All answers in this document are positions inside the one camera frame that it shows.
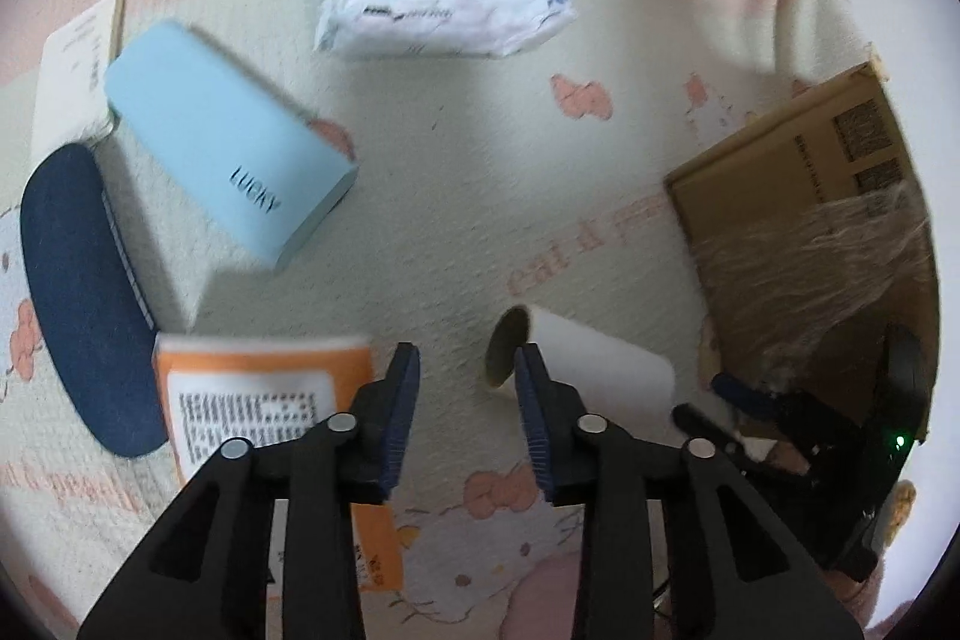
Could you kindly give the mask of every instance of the light blue box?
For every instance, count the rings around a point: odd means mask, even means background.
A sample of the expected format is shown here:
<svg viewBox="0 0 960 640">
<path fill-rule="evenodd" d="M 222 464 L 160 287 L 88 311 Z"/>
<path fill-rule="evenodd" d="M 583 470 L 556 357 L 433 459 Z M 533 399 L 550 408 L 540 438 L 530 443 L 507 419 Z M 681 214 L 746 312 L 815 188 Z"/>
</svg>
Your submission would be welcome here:
<svg viewBox="0 0 960 640">
<path fill-rule="evenodd" d="M 285 266 L 343 198 L 357 166 L 179 23 L 128 44 L 104 90 L 123 121 L 213 220 Z"/>
</svg>

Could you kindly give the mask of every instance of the plastic wrap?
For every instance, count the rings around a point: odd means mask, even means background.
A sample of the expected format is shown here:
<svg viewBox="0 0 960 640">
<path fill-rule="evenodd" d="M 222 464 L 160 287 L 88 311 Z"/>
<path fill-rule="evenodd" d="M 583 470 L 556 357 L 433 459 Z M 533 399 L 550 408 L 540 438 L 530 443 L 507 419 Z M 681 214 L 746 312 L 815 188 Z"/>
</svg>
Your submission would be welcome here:
<svg viewBox="0 0 960 640">
<path fill-rule="evenodd" d="M 878 355 L 890 311 L 909 311 L 918 289 L 936 287 L 923 196 L 905 182 L 739 227 L 691 250 L 724 365 L 777 391 L 808 375 L 824 350 L 842 357 L 826 365 L 838 374 L 841 361 L 875 362 L 859 346 L 866 340 Z M 851 345 L 869 355 L 844 355 Z"/>
</svg>

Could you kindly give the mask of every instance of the cat print text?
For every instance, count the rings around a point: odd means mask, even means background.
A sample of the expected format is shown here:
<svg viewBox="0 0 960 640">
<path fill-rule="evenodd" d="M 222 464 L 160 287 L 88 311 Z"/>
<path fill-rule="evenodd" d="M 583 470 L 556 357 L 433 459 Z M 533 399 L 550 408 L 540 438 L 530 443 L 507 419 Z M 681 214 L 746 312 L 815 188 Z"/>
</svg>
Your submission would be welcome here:
<svg viewBox="0 0 960 640">
<path fill-rule="evenodd" d="M 542 241 L 541 250 L 507 275 L 507 291 L 520 297 L 567 271 L 579 258 L 602 247 L 627 247 L 635 232 L 667 212 L 669 198 L 661 188 L 608 206 Z"/>
<path fill-rule="evenodd" d="M 112 475 L 74 475 L 48 470 L 29 461 L 6 461 L 0 463 L 0 487 L 49 494 L 61 504 L 76 500 L 135 514 L 143 512 L 136 496 Z"/>
</svg>

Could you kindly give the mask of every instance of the barcode label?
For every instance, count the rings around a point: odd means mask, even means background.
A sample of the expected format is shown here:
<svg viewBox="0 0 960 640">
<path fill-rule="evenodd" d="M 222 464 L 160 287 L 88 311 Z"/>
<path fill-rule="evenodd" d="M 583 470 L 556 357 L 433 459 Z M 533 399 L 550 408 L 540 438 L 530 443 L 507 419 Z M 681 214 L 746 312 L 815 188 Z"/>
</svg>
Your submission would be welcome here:
<svg viewBox="0 0 960 640">
<path fill-rule="evenodd" d="M 856 178 L 856 189 L 861 194 L 869 194 L 870 191 L 879 191 L 882 188 L 896 185 L 904 179 L 904 172 L 901 172 L 899 161 L 896 158 L 891 158 L 875 167 L 857 172 L 853 176 Z"/>
<path fill-rule="evenodd" d="M 833 125 L 851 163 L 893 144 L 880 107 L 872 98 L 835 116 Z"/>
<path fill-rule="evenodd" d="M 316 394 L 304 391 L 181 393 L 175 404 L 184 421 L 186 446 L 178 449 L 178 455 L 189 474 L 231 437 L 246 437 L 262 448 L 302 437 L 320 421 Z"/>
</svg>

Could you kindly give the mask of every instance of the black device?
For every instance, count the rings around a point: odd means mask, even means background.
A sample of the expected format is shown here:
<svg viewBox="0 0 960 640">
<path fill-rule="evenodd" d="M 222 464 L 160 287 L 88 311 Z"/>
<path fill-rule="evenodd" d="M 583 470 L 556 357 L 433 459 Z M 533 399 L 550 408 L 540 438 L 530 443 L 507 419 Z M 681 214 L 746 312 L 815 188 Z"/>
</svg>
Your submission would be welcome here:
<svg viewBox="0 0 960 640">
<path fill-rule="evenodd" d="M 809 463 L 808 472 L 756 463 L 692 405 L 674 408 L 677 427 L 723 450 L 824 570 L 865 581 L 883 552 L 884 504 L 928 408 L 920 340 L 904 326 L 887 327 L 874 403 L 862 426 L 806 391 L 764 393 L 726 373 L 710 387 L 751 418 L 775 424 Z"/>
<path fill-rule="evenodd" d="M 634 439 L 550 379 L 539 348 L 515 357 L 536 482 L 555 506 L 585 504 L 574 640 L 650 640 L 647 500 L 661 501 L 675 640 L 858 640 L 816 563 L 731 460 L 707 439 Z"/>
<path fill-rule="evenodd" d="M 288 499 L 283 637 L 361 640 L 350 503 L 382 504 L 397 485 L 418 389 L 419 352 L 401 343 L 349 413 L 265 448 L 224 442 L 114 576 L 78 639 L 262 640 L 272 513 Z"/>
</svg>

